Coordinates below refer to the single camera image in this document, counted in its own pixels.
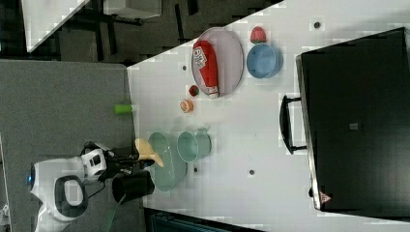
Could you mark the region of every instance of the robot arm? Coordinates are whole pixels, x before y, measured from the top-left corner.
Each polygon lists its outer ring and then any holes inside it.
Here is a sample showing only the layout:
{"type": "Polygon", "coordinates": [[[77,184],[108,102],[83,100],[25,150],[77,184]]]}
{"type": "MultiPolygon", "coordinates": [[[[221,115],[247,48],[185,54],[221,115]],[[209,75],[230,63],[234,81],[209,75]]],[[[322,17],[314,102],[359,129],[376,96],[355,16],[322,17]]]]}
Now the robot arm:
{"type": "Polygon", "coordinates": [[[137,156],[130,153],[117,156],[115,150],[89,142],[80,157],[35,163],[28,187],[43,202],[35,231],[63,231],[87,209],[84,185],[104,182],[121,172],[131,174],[136,162],[137,156]]]}

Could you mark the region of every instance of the gray carpet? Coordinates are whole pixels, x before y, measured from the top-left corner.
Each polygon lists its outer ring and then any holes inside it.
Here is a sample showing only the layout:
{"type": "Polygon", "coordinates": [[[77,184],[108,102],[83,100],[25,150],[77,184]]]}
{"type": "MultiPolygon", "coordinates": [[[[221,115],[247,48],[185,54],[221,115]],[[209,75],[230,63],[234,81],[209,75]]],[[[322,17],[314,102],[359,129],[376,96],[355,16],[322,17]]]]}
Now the gray carpet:
{"type": "MultiPolygon", "coordinates": [[[[41,205],[26,186],[32,163],[72,158],[87,141],[111,148],[132,145],[131,114],[113,111],[116,103],[130,103],[128,81],[122,65],[2,61],[0,69],[0,132],[12,230],[29,232],[41,205]]],[[[105,213],[115,205],[108,183],[65,231],[102,231],[105,213]]],[[[144,231],[139,200],[118,213],[111,231],[144,231]]]]}

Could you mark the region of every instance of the black cable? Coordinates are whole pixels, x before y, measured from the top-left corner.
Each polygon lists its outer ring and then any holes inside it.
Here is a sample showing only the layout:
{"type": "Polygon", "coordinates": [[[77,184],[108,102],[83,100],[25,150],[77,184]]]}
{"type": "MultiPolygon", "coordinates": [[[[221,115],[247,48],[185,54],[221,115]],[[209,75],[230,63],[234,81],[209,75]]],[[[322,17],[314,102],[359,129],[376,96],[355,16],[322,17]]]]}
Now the black cable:
{"type": "Polygon", "coordinates": [[[102,184],[103,184],[102,188],[101,188],[100,190],[94,192],[93,194],[91,194],[91,195],[88,197],[88,199],[90,199],[91,197],[93,197],[95,194],[99,193],[99,192],[102,191],[103,189],[105,189],[105,182],[102,182],[102,184]]]}

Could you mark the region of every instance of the white table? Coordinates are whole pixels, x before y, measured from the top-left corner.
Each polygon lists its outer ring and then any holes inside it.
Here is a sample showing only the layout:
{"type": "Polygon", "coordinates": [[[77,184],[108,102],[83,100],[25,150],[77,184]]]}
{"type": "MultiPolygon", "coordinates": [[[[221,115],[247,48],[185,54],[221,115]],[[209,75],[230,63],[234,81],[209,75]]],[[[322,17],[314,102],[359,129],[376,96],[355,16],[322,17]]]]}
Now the white table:
{"type": "Polygon", "coordinates": [[[32,52],[90,0],[21,0],[27,52],[32,52]]]}
{"type": "MultiPolygon", "coordinates": [[[[262,26],[268,42],[284,55],[282,71],[255,79],[247,70],[236,92],[211,101],[194,99],[195,110],[184,114],[179,101],[194,84],[190,69],[194,41],[128,68],[137,137],[153,131],[178,134],[210,127],[210,157],[189,164],[185,181],[171,192],[158,189],[144,197],[144,207],[231,223],[263,231],[408,231],[410,224],[367,217],[325,214],[313,208],[306,151],[291,156],[281,140],[278,115],[284,94],[299,96],[295,58],[302,52],[369,34],[410,26],[410,2],[356,0],[285,0],[227,25],[243,51],[249,36],[262,26]],[[314,29],[312,24],[322,26],[314,29]]],[[[299,102],[292,103],[295,145],[304,145],[299,102]]]]}

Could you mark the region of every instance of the bottle label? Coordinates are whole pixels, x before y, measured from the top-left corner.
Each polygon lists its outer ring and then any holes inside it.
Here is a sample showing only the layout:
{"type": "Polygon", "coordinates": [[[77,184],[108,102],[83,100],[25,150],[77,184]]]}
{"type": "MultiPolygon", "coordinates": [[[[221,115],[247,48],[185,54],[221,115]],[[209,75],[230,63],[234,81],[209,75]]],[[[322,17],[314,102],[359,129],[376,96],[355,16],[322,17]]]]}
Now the bottle label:
{"type": "Polygon", "coordinates": [[[207,59],[204,51],[202,50],[202,47],[199,46],[193,50],[193,60],[195,61],[199,69],[205,67],[207,59]]]}

